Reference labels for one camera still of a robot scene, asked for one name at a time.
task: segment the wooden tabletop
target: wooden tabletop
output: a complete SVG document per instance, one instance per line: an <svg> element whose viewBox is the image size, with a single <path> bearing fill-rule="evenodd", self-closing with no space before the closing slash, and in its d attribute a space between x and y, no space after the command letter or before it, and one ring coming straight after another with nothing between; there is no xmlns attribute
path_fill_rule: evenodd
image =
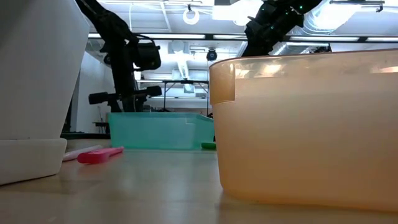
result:
<svg viewBox="0 0 398 224"><path fill-rule="evenodd" d="M126 151L0 187L0 223L398 223L398 214L259 205L223 193L214 152Z"/></svg>

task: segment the table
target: table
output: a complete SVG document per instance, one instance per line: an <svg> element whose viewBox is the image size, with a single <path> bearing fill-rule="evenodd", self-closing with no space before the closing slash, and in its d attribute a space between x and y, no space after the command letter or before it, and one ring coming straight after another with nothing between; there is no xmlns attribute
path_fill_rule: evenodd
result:
<svg viewBox="0 0 398 224"><path fill-rule="evenodd" d="M214 152L126 151L0 187L1 223L398 223L398 214L259 205L223 193Z"/></svg>

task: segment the translucent plastic container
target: translucent plastic container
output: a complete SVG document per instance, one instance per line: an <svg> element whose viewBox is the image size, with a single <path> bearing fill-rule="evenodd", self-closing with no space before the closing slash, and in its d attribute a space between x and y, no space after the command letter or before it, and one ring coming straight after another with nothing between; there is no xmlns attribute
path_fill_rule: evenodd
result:
<svg viewBox="0 0 398 224"><path fill-rule="evenodd" d="M111 113L113 147L126 149L201 149L213 142L213 120L192 113Z"/></svg>
<svg viewBox="0 0 398 224"><path fill-rule="evenodd" d="M398 211L398 50L237 58L210 77L227 193Z"/></svg>

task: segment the green object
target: green object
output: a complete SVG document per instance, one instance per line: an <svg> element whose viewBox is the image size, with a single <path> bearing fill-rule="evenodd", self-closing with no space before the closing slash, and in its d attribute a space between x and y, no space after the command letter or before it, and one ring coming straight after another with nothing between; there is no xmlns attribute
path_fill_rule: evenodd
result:
<svg viewBox="0 0 398 224"><path fill-rule="evenodd" d="M201 144L202 149L216 150L217 145L214 142L203 142Z"/></svg>
<svg viewBox="0 0 398 224"><path fill-rule="evenodd" d="M113 147L126 149L200 150L212 142L214 122L193 113L111 113Z"/></svg>

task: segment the orange plastic bin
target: orange plastic bin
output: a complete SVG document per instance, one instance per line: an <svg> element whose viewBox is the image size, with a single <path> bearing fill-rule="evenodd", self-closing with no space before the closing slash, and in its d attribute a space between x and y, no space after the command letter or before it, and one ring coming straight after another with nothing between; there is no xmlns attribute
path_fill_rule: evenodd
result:
<svg viewBox="0 0 398 224"><path fill-rule="evenodd" d="M225 60L210 82L228 194L398 211L398 50Z"/></svg>

